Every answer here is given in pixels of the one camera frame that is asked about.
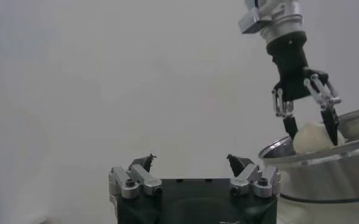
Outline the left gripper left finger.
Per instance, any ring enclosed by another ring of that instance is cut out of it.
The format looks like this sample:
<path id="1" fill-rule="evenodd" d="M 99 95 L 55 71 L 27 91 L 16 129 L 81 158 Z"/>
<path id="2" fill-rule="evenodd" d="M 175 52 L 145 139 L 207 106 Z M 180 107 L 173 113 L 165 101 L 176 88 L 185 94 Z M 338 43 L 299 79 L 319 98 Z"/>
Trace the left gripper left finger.
<path id="1" fill-rule="evenodd" d="M 163 194 L 163 181 L 150 174 L 153 154 L 134 159 L 128 168 L 112 167 L 108 173 L 108 190 L 112 199 L 119 195 L 125 199 L 135 199 L 141 194 L 160 197 Z"/>

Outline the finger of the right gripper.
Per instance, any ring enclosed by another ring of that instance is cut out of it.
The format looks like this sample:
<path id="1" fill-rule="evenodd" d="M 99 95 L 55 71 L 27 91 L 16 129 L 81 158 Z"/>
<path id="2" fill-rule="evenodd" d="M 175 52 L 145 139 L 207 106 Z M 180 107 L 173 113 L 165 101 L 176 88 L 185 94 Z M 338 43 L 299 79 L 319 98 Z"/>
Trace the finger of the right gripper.
<path id="1" fill-rule="evenodd" d="M 273 110 L 277 117 L 281 117 L 286 133 L 293 140 L 298 132 L 296 120 L 293 114 L 294 103 L 292 101 L 283 101 L 283 89 L 273 89 Z"/>
<path id="2" fill-rule="evenodd" d="M 332 144 L 337 145 L 339 117 L 335 105 L 341 103 L 337 90 L 328 80 L 322 82 L 319 74 L 312 74 L 309 78 L 305 78 L 304 87 L 319 105 L 326 132 Z"/>

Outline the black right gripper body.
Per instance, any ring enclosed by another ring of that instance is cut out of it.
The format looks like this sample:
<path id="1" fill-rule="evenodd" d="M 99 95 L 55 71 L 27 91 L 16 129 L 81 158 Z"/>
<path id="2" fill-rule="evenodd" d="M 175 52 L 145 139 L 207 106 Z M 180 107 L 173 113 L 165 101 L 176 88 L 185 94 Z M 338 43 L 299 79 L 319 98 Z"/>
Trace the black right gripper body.
<path id="1" fill-rule="evenodd" d="M 328 73 L 309 68 L 304 52 L 307 35 L 304 31 L 295 31 L 282 35 L 266 46 L 267 53 L 277 66 L 280 80 L 274 90 L 282 90 L 282 100 L 292 102 L 308 97 L 310 92 L 304 80 L 317 74 L 324 85 L 329 80 Z"/>

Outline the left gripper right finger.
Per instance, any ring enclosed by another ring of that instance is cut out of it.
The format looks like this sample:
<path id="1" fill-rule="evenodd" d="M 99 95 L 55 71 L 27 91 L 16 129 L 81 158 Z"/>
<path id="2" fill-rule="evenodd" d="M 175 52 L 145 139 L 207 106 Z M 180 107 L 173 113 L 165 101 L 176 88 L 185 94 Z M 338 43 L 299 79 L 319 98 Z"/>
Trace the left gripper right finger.
<path id="1" fill-rule="evenodd" d="M 253 192 L 260 198 L 279 195 L 282 188 L 281 173 L 278 168 L 268 166 L 263 170 L 249 158 L 227 155 L 233 178 L 230 189 L 233 195 L 242 196 Z"/>

